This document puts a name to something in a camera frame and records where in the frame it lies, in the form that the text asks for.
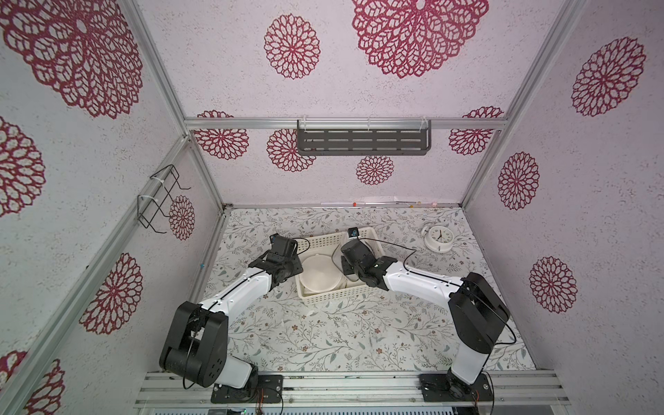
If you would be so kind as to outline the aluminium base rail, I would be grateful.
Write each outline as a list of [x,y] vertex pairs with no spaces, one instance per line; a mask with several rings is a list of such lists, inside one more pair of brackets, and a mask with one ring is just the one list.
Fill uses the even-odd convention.
[[[460,406],[489,410],[500,406],[568,406],[571,401],[556,373],[550,370],[490,371],[475,397]],[[264,410],[306,407],[456,406],[451,398],[433,399],[418,372],[283,372],[259,392],[234,399],[221,387],[184,389],[169,373],[147,373],[133,409],[202,410],[259,407]]]

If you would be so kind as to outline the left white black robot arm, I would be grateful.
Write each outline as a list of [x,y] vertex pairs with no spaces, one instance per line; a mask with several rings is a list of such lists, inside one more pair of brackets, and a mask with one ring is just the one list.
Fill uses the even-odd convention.
[[159,367],[178,375],[183,387],[219,385],[241,390],[258,382],[254,365],[228,353],[229,327],[256,300],[303,272],[298,241],[279,235],[229,287],[175,311],[159,356]]

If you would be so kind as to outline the dark grey wall shelf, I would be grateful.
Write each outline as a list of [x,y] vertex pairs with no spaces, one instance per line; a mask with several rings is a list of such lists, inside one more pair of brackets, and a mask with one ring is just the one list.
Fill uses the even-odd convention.
[[301,156],[425,156],[432,148],[432,123],[414,129],[310,129],[297,121],[297,151]]

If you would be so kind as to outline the white round alarm clock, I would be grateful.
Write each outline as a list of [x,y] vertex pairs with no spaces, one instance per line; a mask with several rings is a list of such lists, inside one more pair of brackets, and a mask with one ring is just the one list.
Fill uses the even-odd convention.
[[444,254],[453,248],[456,235],[442,225],[426,225],[421,230],[425,247],[435,253]]

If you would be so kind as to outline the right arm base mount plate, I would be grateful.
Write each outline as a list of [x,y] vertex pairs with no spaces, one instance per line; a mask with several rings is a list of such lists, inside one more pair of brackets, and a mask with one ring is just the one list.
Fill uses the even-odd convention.
[[422,373],[418,376],[425,402],[492,402],[495,398],[489,378],[481,373],[472,384],[459,380],[453,373]]

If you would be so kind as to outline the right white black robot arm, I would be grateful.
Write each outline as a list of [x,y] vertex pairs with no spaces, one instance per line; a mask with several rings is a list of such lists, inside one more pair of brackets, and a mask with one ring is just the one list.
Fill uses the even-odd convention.
[[510,319],[508,307],[484,276],[446,277],[409,268],[392,257],[375,256],[361,239],[343,243],[339,251],[342,269],[365,285],[447,305],[460,340],[447,379],[454,387],[476,383]]

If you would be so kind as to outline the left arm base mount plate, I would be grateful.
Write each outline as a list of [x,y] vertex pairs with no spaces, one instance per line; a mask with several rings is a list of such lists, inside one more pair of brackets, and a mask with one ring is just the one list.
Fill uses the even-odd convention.
[[211,402],[219,405],[280,404],[284,379],[283,375],[257,375],[242,388],[215,385]]

